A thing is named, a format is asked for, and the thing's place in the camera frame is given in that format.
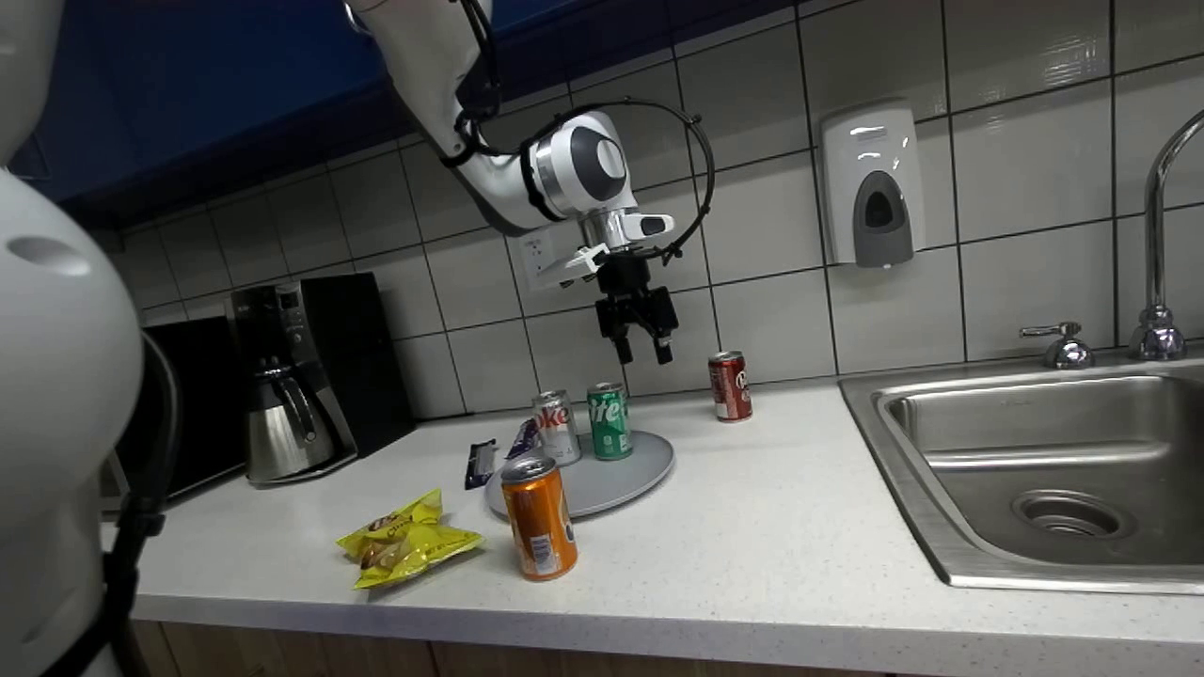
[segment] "cabinet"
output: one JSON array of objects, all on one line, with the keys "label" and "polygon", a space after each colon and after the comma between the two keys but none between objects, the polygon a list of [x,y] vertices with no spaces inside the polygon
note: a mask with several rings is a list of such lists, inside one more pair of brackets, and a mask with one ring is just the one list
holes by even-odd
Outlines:
[{"label": "cabinet", "polygon": [[152,677],[854,677],[833,668],[135,624]]},{"label": "cabinet", "polygon": [[[495,0],[503,98],[794,0]],[[65,0],[14,170],[83,226],[135,226],[411,132],[339,0]]]}]

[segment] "soap dispenser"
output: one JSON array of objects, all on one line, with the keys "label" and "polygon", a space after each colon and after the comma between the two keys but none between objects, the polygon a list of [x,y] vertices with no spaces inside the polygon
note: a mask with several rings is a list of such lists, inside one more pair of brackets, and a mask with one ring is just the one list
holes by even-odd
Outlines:
[{"label": "soap dispenser", "polygon": [[825,123],[825,209],[833,264],[895,266],[924,249],[914,117],[878,107]]}]

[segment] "coffee maker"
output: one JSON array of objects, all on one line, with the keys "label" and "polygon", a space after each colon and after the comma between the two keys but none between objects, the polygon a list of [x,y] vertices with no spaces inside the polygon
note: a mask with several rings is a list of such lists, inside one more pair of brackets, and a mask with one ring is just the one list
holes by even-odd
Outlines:
[{"label": "coffee maker", "polygon": [[414,427],[372,276],[234,295],[247,365],[247,478],[330,474]]}]

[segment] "kitchen counter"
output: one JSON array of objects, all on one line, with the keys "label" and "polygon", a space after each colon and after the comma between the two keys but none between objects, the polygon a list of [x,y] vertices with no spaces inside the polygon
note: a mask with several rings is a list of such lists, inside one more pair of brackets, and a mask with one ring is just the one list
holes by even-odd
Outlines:
[{"label": "kitchen counter", "polygon": [[[322,483],[238,478],[177,503],[135,618],[893,673],[1204,673],[1204,599],[944,587],[833,384],[756,391],[742,425],[702,394],[632,406],[672,441],[672,478],[581,524],[564,580],[527,582],[507,524],[460,484],[471,441],[507,444],[515,421],[423,425]],[[424,488],[485,553],[355,589],[336,537]]]}]

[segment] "sprite can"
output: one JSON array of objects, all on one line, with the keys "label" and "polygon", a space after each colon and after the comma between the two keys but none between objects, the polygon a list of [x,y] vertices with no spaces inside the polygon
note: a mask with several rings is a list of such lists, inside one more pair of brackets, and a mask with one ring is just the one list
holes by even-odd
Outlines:
[{"label": "sprite can", "polygon": [[632,435],[629,435],[629,394],[619,384],[594,384],[586,394],[589,406],[589,441],[594,441],[594,458],[629,458],[632,455]]}]

